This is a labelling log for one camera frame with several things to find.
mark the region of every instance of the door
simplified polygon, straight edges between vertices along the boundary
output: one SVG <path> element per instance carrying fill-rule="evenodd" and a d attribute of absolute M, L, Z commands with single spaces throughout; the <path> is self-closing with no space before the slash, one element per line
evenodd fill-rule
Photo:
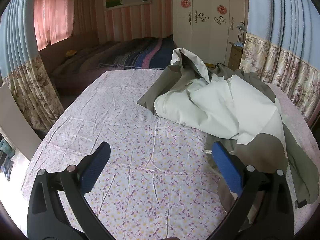
<path fill-rule="evenodd" d="M 178 48 L 191 50 L 192 0 L 172 0 L 173 41 Z"/>
<path fill-rule="evenodd" d="M 224 63 L 230 0 L 193 0 L 192 52 L 205 63 Z"/>
<path fill-rule="evenodd" d="M 244 22 L 244 0 L 230 0 L 230 23 L 227 43 L 227 52 L 225 65 L 228 65 L 232 45 L 230 42 L 237 42 L 239 29 L 236 28 L 241 22 Z"/>

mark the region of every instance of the striped blanket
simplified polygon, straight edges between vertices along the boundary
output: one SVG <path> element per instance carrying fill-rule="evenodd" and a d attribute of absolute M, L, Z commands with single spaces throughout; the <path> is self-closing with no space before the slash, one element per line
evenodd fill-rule
<path fill-rule="evenodd" d="M 122 69 L 165 69 L 170 65 L 175 46 L 173 36 L 142 38 L 117 44 L 113 53 L 106 51 L 99 60 L 99 67 L 117 66 Z"/>

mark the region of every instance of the pink striped wall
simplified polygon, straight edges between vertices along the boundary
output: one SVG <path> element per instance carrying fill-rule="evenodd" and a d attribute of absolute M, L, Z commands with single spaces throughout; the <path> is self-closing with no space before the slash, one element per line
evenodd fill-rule
<path fill-rule="evenodd" d="M 172 34 L 172 0 L 105 11 L 103 0 L 95 0 L 99 42 L 127 41 Z"/>
<path fill-rule="evenodd" d="M 74 0 L 73 35 L 97 30 L 95 0 Z"/>

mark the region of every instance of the wooden nightstand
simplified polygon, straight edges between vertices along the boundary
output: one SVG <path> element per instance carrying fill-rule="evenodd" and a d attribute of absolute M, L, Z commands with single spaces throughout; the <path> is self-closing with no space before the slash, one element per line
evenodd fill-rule
<path fill-rule="evenodd" d="M 230 52 L 228 67 L 232 70 L 236 70 L 240 66 L 243 48 L 235 46 L 233 42 L 230 42 L 230 44 L 232 45 L 232 48 Z"/>

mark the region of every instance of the floral curtain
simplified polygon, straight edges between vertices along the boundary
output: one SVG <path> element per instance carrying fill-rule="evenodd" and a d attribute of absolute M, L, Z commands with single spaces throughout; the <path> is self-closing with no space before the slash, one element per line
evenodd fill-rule
<path fill-rule="evenodd" d="M 74 0 L 34 0 L 33 14 L 38 50 L 71 36 Z"/>
<path fill-rule="evenodd" d="M 256 72 L 260 80 L 274 84 L 287 94 L 306 122 L 320 96 L 320 73 L 294 54 L 247 33 L 240 68 Z"/>
<path fill-rule="evenodd" d="M 64 109 L 38 52 L 33 0 L 11 0 L 2 14 L 0 70 L 30 126 L 48 131 Z"/>
<path fill-rule="evenodd" d="M 320 110 L 320 15 L 311 0 L 249 0 L 240 68 L 281 88 L 310 126 Z"/>

